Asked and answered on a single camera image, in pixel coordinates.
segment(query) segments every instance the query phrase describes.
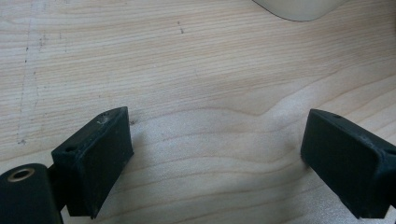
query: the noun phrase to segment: wood grain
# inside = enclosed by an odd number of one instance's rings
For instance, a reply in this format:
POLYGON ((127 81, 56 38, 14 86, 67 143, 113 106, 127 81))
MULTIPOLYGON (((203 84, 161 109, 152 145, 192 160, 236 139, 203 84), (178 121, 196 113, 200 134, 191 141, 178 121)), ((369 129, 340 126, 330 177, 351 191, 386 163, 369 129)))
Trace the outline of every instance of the wood grain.
POLYGON ((15 0, 0 6, 0 172, 51 165, 129 107, 135 156, 99 217, 65 223, 356 220, 300 159, 310 108, 396 144, 396 2, 311 22, 250 0, 15 0))

